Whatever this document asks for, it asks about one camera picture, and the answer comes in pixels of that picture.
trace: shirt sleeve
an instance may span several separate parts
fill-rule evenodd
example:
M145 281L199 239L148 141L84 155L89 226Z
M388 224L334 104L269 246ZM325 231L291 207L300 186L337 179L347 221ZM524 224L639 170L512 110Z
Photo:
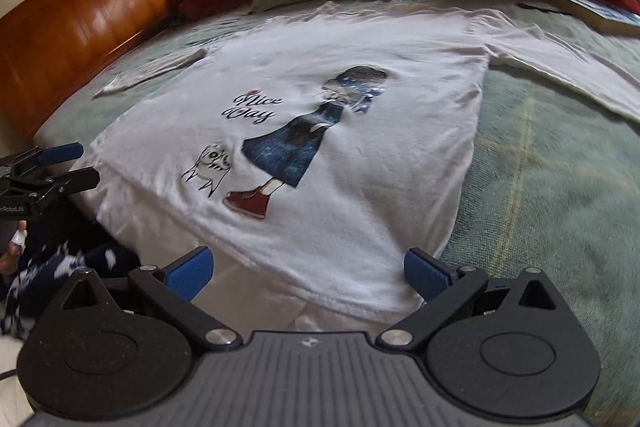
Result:
M474 23L490 55L490 64L532 71L640 122L640 80L610 60L543 32L517 27L497 11L485 11Z

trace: blue skirt print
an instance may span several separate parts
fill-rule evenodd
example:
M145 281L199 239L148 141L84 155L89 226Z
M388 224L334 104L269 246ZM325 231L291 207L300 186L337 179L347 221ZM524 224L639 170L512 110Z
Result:
M242 143L246 158L273 178L297 187L316 152L324 132L340 121L344 105L325 102L318 110L297 116L284 127Z

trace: black circular disc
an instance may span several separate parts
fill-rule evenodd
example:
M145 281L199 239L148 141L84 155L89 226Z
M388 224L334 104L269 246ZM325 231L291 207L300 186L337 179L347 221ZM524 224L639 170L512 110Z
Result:
M144 315L80 308L31 333L18 356L30 402L77 420L107 420L146 409L176 389L191 347L171 325Z
M524 420L579 409L600 361L584 332L552 315L526 308L454 323L431 339L427 367L453 398L491 417Z

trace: orange wooden headboard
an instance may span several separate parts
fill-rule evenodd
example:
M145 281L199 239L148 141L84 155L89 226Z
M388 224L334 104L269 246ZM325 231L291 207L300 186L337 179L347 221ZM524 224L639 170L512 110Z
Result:
M161 27L165 0L26 0L0 19L0 106L27 139Z

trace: red shoe print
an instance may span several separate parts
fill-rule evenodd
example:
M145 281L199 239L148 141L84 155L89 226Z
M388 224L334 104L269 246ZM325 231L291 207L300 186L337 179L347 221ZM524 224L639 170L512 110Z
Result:
M269 204L269 196L260 193L261 188L256 187L254 190L246 190L244 192L229 192L222 202L231 210L256 219L264 219L267 213L267 205Z

